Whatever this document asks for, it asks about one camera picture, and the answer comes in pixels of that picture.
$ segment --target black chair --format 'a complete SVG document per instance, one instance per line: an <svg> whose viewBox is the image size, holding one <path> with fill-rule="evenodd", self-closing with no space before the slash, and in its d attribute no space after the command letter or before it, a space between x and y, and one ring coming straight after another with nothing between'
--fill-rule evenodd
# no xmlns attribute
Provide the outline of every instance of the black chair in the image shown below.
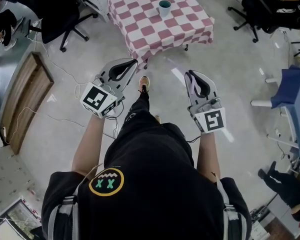
<svg viewBox="0 0 300 240"><path fill-rule="evenodd" d="M95 13L88 14L80 18L78 3L76 0L18 0L19 3L29 7L41 21L41 29L31 25L29 20L27 23L27 34L30 30L41 32L42 42L47 44L64 33L60 51L63 53L67 50L64 45L71 31L77 33L85 41L89 37L84 36L76 29L76 26L93 16L97 18Z"/></svg>
<svg viewBox="0 0 300 240"><path fill-rule="evenodd" d="M267 34L272 34L277 28L289 28L300 30L300 10L294 12L273 12L264 0L242 0L242 6L246 14L233 7L228 7L229 11L235 11L245 19L240 26L235 26L235 31L241 29L246 24L250 25L254 33L254 43L259 41L256 28L262 29Z"/></svg>

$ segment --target checkered tablecloth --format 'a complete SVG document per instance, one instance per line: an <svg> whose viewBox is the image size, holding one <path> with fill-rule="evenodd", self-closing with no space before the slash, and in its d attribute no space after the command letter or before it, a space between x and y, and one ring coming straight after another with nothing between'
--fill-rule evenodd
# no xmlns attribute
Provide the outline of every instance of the checkered tablecloth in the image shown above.
<svg viewBox="0 0 300 240"><path fill-rule="evenodd" d="M158 52L191 43L212 43L214 22L197 0L168 0L171 12L159 15L161 0L108 0L109 13L139 67Z"/></svg>

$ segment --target teal cup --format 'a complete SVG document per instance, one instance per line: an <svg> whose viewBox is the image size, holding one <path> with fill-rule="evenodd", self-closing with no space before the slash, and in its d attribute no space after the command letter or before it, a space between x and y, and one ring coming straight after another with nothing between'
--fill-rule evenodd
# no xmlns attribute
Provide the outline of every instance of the teal cup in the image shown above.
<svg viewBox="0 0 300 240"><path fill-rule="evenodd" d="M162 18L167 17L171 11L171 3L168 0L162 0L159 3L159 14Z"/></svg>

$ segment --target shoulder strap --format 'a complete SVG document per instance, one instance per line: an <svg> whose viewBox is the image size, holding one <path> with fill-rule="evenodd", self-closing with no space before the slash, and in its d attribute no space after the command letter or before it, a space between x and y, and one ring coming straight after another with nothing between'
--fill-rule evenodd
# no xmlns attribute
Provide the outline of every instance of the shoulder strap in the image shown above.
<svg viewBox="0 0 300 240"><path fill-rule="evenodd" d="M48 240L54 240L54 228L58 212L61 214L67 214L68 216L72 216L72 240L79 240L79 209L77 202L79 187L85 182L85 179L88 177L88 175L100 165L102 165L102 163L93 167L92 170L84 177L84 179L76 187L74 193L71 196L66 196L62 201L62 204L56 206L52 210L48 223Z"/></svg>
<svg viewBox="0 0 300 240"><path fill-rule="evenodd" d="M237 212L236 208L230 204L228 194L226 193L224 186L222 185L220 179L217 175L214 174L216 177L216 186L219 192L222 195L223 202L224 202L224 209L223 209L223 240L232 240L233 237L229 236L229 228L231 227L231 221L238 221L241 222L241 240L247 239L247 220L246 218L239 212Z"/></svg>

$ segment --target smiley face patch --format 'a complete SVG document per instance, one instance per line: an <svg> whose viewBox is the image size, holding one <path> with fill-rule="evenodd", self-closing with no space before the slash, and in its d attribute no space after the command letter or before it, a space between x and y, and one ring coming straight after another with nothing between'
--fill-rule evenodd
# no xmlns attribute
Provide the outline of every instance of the smiley face patch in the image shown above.
<svg viewBox="0 0 300 240"><path fill-rule="evenodd" d="M109 197L117 193L124 185L124 174L117 168L108 168L100 172L89 183L89 188L92 193L101 196Z"/></svg>

